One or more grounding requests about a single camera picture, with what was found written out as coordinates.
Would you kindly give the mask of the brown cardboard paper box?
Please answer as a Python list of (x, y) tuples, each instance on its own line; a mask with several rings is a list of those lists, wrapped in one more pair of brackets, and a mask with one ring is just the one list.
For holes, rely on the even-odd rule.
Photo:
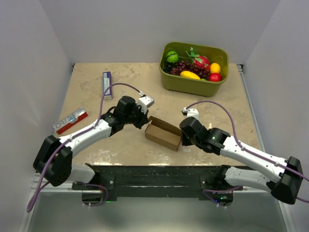
[(146, 139), (172, 151), (178, 151), (181, 145), (181, 130), (154, 116), (150, 116), (149, 121), (145, 130)]

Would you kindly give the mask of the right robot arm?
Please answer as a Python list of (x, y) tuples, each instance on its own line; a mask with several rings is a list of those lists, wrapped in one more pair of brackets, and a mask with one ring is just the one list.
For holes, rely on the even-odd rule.
[(215, 178), (217, 188), (242, 186), (269, 192), (277, 200), (295, 204), (303, 180), (299, 159), (270, 155), (239, 142), (219, 128), (206, 129), (196, 118), (187, 117), (180, 123), (185, 145), (195, 145), (206, 153), (236, 160), (249, 169), (230, 166)]

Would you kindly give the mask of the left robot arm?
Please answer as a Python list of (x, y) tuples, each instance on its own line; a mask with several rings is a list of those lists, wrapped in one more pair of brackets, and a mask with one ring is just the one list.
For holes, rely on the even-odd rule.
[(121, 131), (125, 125), (132, 124), (141, 129), (148, 124), (149, 108), (154, 104), (150, 96), (142, 96), (137, 101), (123, 96), (115, 107), (102, 114), (99, 120), (71, 133), (56, 138), (45, 138), (33, 168), (52, 186), (57, 187), (66, 181), (83, 182), (88, 189), (96, 189), (100, 178), (87, 164), (74, 165), (73, 158), (92, 144), (109, 138)]

